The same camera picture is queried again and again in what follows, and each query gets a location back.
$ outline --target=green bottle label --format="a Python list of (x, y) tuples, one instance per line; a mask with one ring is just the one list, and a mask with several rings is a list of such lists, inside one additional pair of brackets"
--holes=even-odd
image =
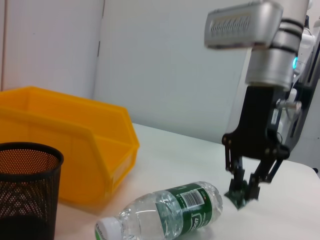
[[(183, 228), (180, 235), (206, 226), (212, 218), (212, 203), (206, 190), (196, 183), (167, 189), (182, 209)], [(162, 224), (166, 234), (165, 223)]]

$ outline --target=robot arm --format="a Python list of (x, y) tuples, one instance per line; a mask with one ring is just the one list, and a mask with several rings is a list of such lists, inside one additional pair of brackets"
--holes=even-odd
[[(248, 85), (237, 129), (222, 137), (225, 169), (233, 174), (226, 194), (238, 207), (258, 199), (259, 183), (271, 183), (290, 150), (277, 131), (286, 92), (292, 88), (309, 0), (255, 1), (209, 13), (204, 43), (211, 49), (252, 47)], [(260, 160), (249, 183), (242, 157)]]

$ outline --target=barcode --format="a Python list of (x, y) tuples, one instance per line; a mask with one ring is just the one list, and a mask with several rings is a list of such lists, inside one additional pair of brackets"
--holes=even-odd
[(201, 196), (200, 192), (198, 192), (198, 190), (196, 189), (181, 193), (180, 196), (185, 201), (186, 207), (188, 209), (205, 204), (205, 200)]

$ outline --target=plastic water bottle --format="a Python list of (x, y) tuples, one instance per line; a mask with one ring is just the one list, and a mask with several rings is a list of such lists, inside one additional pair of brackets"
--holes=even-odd
[(173, 240), (216, 221), (222, 197), (210, 183), (198, 181), (156, 191), (130, 203), (118, 216), (99, 220), (97, 240)]

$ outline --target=table surface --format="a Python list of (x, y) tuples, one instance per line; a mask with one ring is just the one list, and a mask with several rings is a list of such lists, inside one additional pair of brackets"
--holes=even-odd
[[(221, 195), (228, 191), (232, 176), (225, 171), (223, 145), (137, 124), (134, 128), (141, 145), (134, 169), (99, 214), (59, 204), (55, 240), (95, 240), (98, 219), (117, 215), (129, 202), (154, 191), (196, 181), (215, 185)], [(247, 180), (258, 163), (243, 159)], [(179, 240), (320, 239), (320, 180), (305, 165), (284, 161), (272, 184), (261, 184), (259, 201), (240, 211), (222, 198), (217, 222)]]

